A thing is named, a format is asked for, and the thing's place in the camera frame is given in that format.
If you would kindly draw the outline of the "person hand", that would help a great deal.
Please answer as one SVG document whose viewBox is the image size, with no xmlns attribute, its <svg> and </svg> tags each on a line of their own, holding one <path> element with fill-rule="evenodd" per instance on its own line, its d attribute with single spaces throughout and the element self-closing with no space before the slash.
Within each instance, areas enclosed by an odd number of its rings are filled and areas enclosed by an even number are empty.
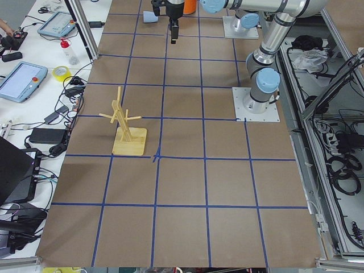
<svg viewBox="0 0 364 273">
<path fill-rule="evenodd" d="M 13 36 L 14 30 L 3 19 L 0 19 L 0 28 L 3 29 L 7 35 Z"/>
</svg>

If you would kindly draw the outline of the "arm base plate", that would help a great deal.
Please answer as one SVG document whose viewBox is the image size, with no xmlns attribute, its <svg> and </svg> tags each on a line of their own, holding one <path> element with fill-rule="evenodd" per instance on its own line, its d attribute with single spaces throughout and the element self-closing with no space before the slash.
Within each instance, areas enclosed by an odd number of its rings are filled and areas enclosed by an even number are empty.
<svg viewBox="0 0 364 273">
<path fill-rule="evenodd" d="M 259 38 L 257 14 L 246 14 L 238 19 L 236 16 L 223 16 L 225 38 L 230 39 L 255 39 Z"/>
<path fill-rule="evenodd" d="M 276 103 L 256 102 L 250 96 L 251 88 L 233 87 L 235 119 L 241 122 L 280 122 Z"/>
</svg>

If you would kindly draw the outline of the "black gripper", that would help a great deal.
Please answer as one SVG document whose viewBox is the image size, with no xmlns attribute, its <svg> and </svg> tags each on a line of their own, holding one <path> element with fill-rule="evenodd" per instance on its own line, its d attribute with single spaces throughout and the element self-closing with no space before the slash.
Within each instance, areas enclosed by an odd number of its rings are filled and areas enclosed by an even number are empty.
<svg viewBox="0 0 364 273">
<path fill-rule="evenodd" d="M 176 44 L 179 38 L 178 19 L 183 16 L 184 0 L 151 0 L 155 16 L 160 16 L 160 8 L 166 8 L 166 15 L 170 17 L 171 44 Z"/>
</svg>

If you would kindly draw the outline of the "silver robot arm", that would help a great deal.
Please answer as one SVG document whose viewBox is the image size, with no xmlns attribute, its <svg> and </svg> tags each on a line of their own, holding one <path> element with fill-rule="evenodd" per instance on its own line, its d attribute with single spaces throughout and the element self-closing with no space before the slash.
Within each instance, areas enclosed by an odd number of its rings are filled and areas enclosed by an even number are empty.
<svg viewBox="0 0 364 273">
<path fill-rule="evenodd" d="M 261 45 L 248 55 L 246 68 L 251 78 L 251 89 L 244 96 L 243 106 L 253 114 L 262 114 L 269 100 L 280 84 L 280 76 L 271 68 L 283 40 L 299 17 L 310 17 L 319 13 L 327 4 L 326 0 L 291 1 L 202 1 L 206 12 L 217 13 L 222 9 L 275 12 Z"/>
<path fill-rule="evenodd" d="M 175 44 L 179 38 L 179 19 L 183 16 L 185 1 L 151 1 L 155 16 L 160 15 L 160 7 L 166 8 L 169 17 L 169 30 L 171 33 L 171 44 Z M 233 19 L 233 30 L 240 31 L 256 27 L 259 22 L 257 11 L 240 9 L 242 1 L 200 1 L 202 8 L 211 14 L 220 12 L 222 9 L 235 11 Z"/>
</svg>

